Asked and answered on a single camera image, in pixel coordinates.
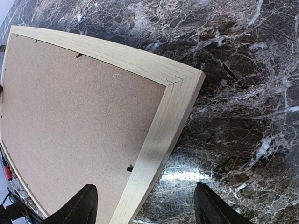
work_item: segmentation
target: wooden frame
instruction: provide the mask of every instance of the wooden frame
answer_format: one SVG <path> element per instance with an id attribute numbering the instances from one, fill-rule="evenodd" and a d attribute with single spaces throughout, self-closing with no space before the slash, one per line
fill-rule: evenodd
<path id="1" fill-rule="evenodd" d="M 2 85 L 11 34 L 78 52 L 166 87 L 133 172 L 110 221 L 111 224 L 129 224 L 137 215 L 170 156 L 198 96 L 205 75 L 200 70 L 185 64 L 121 44 L 55 30 L 12 26 L 3 62 Z M 47 211 L 34 197 L 5 148 L 2 130 L 0 138 L 4 152 L 22 185 L 47 217 Z"/>

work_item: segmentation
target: black object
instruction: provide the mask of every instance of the black object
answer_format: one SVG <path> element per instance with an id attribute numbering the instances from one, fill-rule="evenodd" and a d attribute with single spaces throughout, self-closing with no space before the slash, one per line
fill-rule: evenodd
<path id="1" fill-rule="evenodd" d="M 41 224 L 95 224 L 97 210 L 97 188 L 92 184 L 87 184 Z"/>
<path id="2" fill-rule="evenodd" d="M 76 56 L 76 58 L 80 58 L 82 55 L 83 55 L 83 54 L 78 54 L 78 55 Z"/>
<path id="3" fill-rule="evenodd" d="M 253 224 L 202 182 L 197 183 L 194 203 L 196 224 Z"/>
<path id="4" fill-rule="evenodd" d="M 13 203 L 6 208 L 0 205 L 0 221 L 1 224 L 11 224 L 11 220 L 16 220 L 23 217 L 21 206 L 18 203 Z"/>
<path id="5" fill-rule="evenodd" d="M 133 171 L 133 167 L 127 167 L 127 171 L 132 172 Z"/>

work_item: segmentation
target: dark marble countertop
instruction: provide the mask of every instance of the dark marble countertop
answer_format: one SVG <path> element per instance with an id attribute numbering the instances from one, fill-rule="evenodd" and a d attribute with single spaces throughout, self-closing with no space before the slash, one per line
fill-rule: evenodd
<path id="1" fill-rule="evenodd" d="M 50 28 L 147 50 L 206 79 L 135 223 L 195 223 L 207 183 L 254 223 L 299 223 L 299 2 L 16 0 L 0 27 Z"/>

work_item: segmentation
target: brown cardboard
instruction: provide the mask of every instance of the brown cardboard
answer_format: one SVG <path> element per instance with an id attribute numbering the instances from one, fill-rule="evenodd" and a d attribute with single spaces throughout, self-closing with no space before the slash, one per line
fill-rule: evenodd
<path id="1" fill-rule="evenodd" d="M 77 55 L 12 36 L 4 76 L 2 139 L 50 214 L 92 183 L 99 193 L 97 221 L 106 224 L 165 87 Z"/>

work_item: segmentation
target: marble surface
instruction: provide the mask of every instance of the marble surface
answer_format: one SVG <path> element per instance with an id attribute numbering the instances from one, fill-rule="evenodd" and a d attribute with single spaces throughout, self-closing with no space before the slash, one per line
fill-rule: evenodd
<path id="1" fill-rule="evenodd" d="M 200 95 L 134 222 L 195 223 L 202 181 L 254 223 L 295 224 L 298 24 L 294 0 L 16 0 L 0 43 L 10 25 L 50 28 L 202 69 Z"/>

